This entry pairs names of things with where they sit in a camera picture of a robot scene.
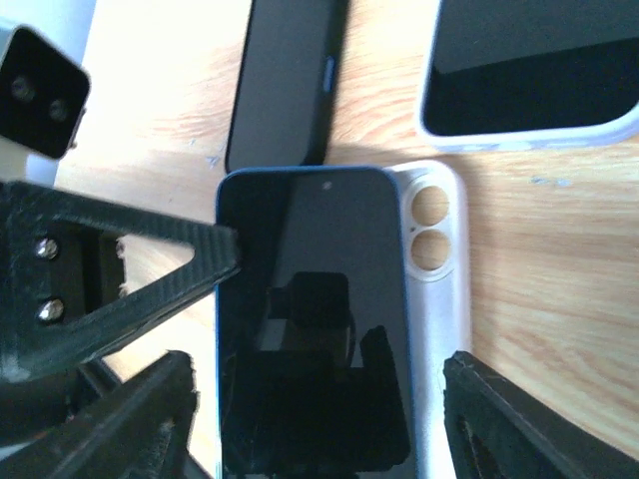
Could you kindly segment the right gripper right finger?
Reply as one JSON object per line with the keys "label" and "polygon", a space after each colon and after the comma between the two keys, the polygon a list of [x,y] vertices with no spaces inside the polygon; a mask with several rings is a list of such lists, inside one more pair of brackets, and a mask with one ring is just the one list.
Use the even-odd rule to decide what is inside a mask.
{"label": "right gripper right finger", "polygon": [[636,478],[638,461],[471,353],[446,359],[444,424],[458,478]]}

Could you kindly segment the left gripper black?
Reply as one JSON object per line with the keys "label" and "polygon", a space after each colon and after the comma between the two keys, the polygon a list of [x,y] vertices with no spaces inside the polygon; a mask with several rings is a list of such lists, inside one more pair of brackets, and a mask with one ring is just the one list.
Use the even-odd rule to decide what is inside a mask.
{"label": "left gripper black", "polygon": [[[194,256],[121,297],[119,237],[126,235],[189,244]],[[113,390],[119,380],[102,360],[77,365],[122,349],[239,266],[238,235],[228,227],[2,184],[1,379],[20,383],[1,386],[1,432],[40,434]],[[62,314],[42,319],[53,300],[62,302]]]}

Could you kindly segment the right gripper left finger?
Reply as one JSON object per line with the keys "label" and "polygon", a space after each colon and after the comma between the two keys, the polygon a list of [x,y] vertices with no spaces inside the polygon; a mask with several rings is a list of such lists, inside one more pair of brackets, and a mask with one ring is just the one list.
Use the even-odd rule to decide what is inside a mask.
{"label": "right gripper left finger", "polygon": [[4,478],[197,478],[191,357],[169,351],[126,382],[101,360],[1,387]]}

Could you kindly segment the dark blue phone screen up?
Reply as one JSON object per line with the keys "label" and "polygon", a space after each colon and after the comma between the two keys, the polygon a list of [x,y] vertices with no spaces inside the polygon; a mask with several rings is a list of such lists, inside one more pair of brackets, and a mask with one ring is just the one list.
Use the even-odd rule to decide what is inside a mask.
{"label": "dark blue phone screen up", "polygon": [[418,474],[398,191],[372,167],[242,170],[217,221],[220,478]]}

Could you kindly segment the clear phone case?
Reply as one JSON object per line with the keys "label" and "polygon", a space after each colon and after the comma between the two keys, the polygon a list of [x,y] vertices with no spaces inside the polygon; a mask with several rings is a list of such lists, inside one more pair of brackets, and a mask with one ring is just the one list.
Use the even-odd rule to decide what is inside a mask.
{"label": "clear phone case", "polygon": [[472,349],[468,206],[435,160],[388,167],[400,197],[418,478],[455,476],[444,427],[444,361]]}

